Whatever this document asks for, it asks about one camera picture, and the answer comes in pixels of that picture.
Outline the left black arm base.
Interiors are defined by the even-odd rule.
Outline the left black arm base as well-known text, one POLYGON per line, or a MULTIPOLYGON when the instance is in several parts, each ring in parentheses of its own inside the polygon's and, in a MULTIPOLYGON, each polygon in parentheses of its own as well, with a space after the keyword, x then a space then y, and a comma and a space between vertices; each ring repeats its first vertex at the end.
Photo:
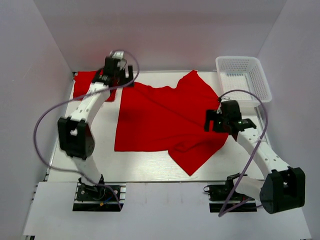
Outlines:
POLYGON ((91 186, 78 179, 73 212, 120 212, 125 203, 126 184, 116 183, 108 187, 91 186))

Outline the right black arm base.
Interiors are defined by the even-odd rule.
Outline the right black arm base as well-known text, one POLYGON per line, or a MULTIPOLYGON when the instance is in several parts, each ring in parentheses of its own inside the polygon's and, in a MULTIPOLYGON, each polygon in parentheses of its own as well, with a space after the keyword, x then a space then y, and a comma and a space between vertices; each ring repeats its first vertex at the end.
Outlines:
MULTIPOLYGON (((229 195, 227 184, 220 182, 209 184, 203 188, 203 192, 208 195, 210 213, 219 213, 226 198, 229 195)), ((247 199, 249 199, 248 196, 234 192, 228 204, 226 205, 225 210, 247 199)), ((233 209, 231 213, 250 213, 257 212, 257 210, 258 207, 256 201, 254 199, 251 199, 240 207, 233 209)))

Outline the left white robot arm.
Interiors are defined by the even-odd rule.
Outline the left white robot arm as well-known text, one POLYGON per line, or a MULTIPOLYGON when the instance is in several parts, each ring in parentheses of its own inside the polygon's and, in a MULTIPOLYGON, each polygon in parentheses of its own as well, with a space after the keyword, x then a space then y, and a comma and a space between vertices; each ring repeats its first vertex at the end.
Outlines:
POLYGON ((127 65, 123 50, 113 51, 105 58, 104 67, 98 70, 85 96, 82 96, 76 110, 58 122, 59 146, 74 162, 81 173, 80 182, 89 186, 88 193, 99 200, 105 196, 103 175, 93 159, 95 139, 91 125, 103 103, 118 86, 132 86, 133 66, 127 65))

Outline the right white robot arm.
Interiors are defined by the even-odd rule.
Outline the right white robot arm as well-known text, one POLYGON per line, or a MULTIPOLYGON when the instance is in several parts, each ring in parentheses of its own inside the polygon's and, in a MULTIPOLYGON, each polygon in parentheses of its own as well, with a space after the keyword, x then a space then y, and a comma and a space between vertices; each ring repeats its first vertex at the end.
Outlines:
POLYGON ((243 118, 237 101, 221 102, 217 110, 208 109, 204 130, 227 133, 250 155, 264 179, 249 177, 245 171, 227 177, 224 184, 204 187, 210 201, 225 201, 219 215, 235 210, 250 200, 261 203, 269 214, 305 205, 306 175, 299 167, 291 167, 263 141, 263 135, 249 118, 243 118))

